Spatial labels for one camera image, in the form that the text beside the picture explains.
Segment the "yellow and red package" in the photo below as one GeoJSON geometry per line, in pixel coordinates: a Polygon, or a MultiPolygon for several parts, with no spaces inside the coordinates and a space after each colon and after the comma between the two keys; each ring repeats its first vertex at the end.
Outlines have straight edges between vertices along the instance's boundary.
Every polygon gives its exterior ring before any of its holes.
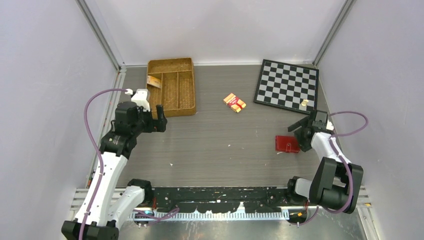
{"type": "Polygon", "coordinates": [[[246,107],[246,103],[234,95],[234,93],[230,93],[230,95],[224,98],[224,103],[236,113],[246,107]]]}

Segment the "chessboard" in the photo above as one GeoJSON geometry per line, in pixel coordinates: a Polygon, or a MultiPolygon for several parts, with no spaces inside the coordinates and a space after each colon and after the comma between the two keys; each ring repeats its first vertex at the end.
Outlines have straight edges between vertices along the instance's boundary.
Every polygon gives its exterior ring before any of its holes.
{"type": "Polygon", "coordinates": [[[309,114],[317,108],[318,69],[263,60],[254,103],[309,114]]]}

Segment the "brown wooden box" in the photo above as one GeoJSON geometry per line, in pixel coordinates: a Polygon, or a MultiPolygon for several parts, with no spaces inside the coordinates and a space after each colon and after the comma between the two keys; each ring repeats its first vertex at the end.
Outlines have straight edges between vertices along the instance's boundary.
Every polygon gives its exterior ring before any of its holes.
{"type": "Polygon", "coordinates": [[[158,104],[163,105],[167,118],[196,114],[195,76],[191,58],[151,60],[147,64],[147,76],[162,81],[162,88],[146,85],[154,118],[157,118],[158,104]]]}

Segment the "white wall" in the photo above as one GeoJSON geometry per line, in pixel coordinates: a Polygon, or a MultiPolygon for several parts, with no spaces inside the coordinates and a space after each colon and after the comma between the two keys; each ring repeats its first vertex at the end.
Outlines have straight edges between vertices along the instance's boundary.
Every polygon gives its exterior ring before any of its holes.
{"type": "MultiPolygon", "coordinates": [[[[385,239],[424,234],[424,1],[356,1],[319,64],[332,112],[355,110],[369,127],[342,138],[385,239]]],[[[339,132],[362,124],[334,117],[339,132]]]]}
{"type": "Polygon", "coordinates": [[[0,239],[57,240],[116,71],[74,0],[1,1],[0,23],[0,239]]]}
{"type": "Polygon", "coordinates": [[[345,0],[96,0],[127,65],[312,62],[345,0]]]}

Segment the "gray wooden tabletop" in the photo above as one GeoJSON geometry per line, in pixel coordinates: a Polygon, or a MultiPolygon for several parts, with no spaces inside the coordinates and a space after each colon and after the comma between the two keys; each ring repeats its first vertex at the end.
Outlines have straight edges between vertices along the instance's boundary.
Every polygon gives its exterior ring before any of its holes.
{"type": "MultiPolygon", "coordinates": [[[[320,162],[313,150],[275,150],[275,136],[292,136],[287,127],[305,115],[253,103],[260,69],[196,66],[196,115],[169,117],[166,132],[141,134],[117,185],[133,178],[155,187],[285,186],[293,176],[312,179],[320,162]],[[246,108],[235,113],[227,107],[223,99],[229,93],[246,108]]],[[[124,88],[145,84],[145,67],[128,68],[124,88]]],[[[328,111],[321,88],[318,109],[328,111]]]]}

